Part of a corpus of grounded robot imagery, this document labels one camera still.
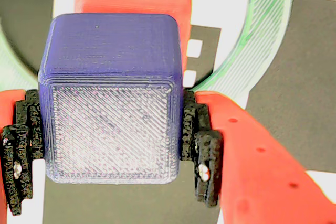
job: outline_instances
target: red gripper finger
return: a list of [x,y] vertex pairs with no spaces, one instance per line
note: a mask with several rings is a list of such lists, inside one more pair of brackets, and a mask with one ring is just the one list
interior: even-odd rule
[[220,203],[225,224],[335,224],[336,205],[245,110],[216,92],[196,93],[224,138]]

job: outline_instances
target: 3d printed cube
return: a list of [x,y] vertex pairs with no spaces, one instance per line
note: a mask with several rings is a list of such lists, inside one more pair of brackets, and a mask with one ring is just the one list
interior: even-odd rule
[[59,16],[38,82],[53,181],[166,184],[177,177],[182,68],[171,16]]

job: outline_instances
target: screw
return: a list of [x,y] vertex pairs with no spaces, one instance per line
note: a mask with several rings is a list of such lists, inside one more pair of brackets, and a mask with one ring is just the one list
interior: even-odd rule
[[22,172],[22,166],[18,161],[14,161],[14,178],[18,179]]
[[207,182],[210,179],[210,170],[205,164],[198,166],[199,174],[203,182]]
[[2,145],[5,146],[7,142],[8,142],[8,138],[3,139]]

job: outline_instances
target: white surface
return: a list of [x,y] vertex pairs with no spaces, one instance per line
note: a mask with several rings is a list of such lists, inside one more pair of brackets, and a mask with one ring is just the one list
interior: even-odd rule
[[336,173],[310,170],[308,175],[318,184],[331,202],[336,204]]
[[196,81],[196,74],[195,70],[185,70],[183,75],[183,87],[192,88]]
[[190,39],[188,41],[187,57],[198,58],[201,55],[202,45],[202,40]]

